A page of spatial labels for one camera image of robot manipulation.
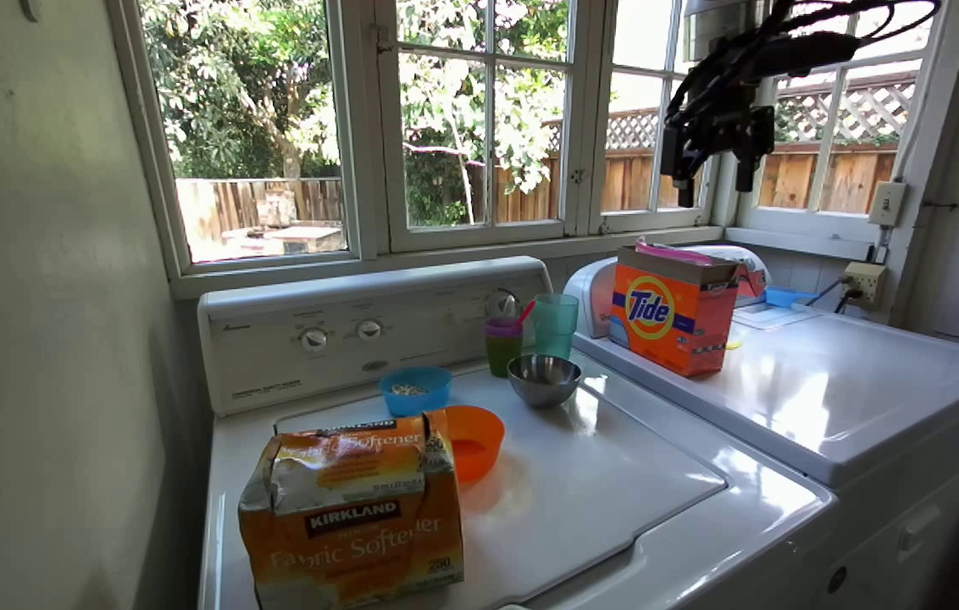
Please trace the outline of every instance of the yellow box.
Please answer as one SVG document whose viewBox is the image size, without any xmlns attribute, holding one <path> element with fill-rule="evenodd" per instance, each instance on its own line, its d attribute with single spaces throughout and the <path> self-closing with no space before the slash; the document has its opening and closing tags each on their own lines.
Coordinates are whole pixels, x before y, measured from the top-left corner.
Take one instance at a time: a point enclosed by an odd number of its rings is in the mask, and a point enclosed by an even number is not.
<svg viewBox="0 0 959 610">
<path fill-rule="evenodd" d="M 260 610 L 370 606 L 466 575 L 448 440 L 426 416 L 280 433 L 240 495 Z"/>
<path fill-rule="evenodd" d="M 632 354 L 705 378 L 723 371 L 738 282 L 734 260 L 696 250 L 624 248 L 613 268 L 613 332 Z"/>
</svg>

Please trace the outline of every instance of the orange cup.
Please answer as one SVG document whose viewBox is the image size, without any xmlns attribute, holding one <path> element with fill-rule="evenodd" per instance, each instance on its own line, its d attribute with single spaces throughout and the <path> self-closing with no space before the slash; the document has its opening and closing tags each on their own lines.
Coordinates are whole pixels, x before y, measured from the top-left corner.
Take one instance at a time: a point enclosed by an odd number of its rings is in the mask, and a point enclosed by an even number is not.
<svg viewBox="0 0 959 610">
<path fill-rule="evenodd" d="M 477 480 L 502 456 L 507 425 L 481 406 L 446 406 L 431 414 L 435 428 L 450 440 L 459 480 Z"/>
</svg>

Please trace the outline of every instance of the tide logo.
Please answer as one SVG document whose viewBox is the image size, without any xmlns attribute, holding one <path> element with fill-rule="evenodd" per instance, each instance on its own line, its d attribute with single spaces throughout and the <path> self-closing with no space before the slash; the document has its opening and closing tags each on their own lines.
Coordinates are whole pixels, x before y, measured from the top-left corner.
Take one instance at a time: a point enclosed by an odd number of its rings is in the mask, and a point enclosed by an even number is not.
<svg viewBox="0 0 959 610">
<path fill-rule="evenodd" d="M 641 338 L 660 338 L 676 326 L 676 295 L 665 282 L 643 275 L 627 284 L 627 326 Z"/>
</svg>

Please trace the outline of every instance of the control panel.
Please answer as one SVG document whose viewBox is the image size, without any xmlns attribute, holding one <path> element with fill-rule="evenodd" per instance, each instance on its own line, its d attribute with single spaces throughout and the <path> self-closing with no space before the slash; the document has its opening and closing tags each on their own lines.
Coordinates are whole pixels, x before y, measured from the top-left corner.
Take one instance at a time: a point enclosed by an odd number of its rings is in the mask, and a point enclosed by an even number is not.
<svg viewBox="0 0 959 610">
<path fill-rule="evenodd" d="M 200 347 L 213 414 L 303 405 L 376 387 L 404 367 L 485 355 L 485 315 L 502 291 L 550 291 L 540 259 L 370 270 L 273 288 L 211 291 Z"/>
</svg>

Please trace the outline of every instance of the washing machine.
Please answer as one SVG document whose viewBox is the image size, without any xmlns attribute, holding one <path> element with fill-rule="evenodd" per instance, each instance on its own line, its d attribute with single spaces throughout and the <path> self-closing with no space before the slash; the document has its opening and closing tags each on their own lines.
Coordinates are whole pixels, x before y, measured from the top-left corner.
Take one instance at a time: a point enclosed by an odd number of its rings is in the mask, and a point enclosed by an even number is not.
<svg viewBox="0 0 959 610">
<path fill-rule="evenodd" d="M 723 373 L 688 380 L 624 349 L 613 265 L 568 284 L 578 349 L 839 495 L 803 546 L 812 606 L 925 606 L 959 530 L 959 344 L 738 304 Z"/>
<path fill-rule="evenodd" d="M 466 579 L 388 606 L 791 606 L 834 492 L 574 354 L 581 389 L 528 410 L 485 367 L 490 304 L 550 291 L 536 259 L 316 279 L 200 299 L 213 410 L 200 606 L 258 606 L 240 492 L 280 432 L 388 419 L 376 380 L 450 371 L 450 405 L 507 419 L 491 475 L 461 484 Z"/>
</svg>

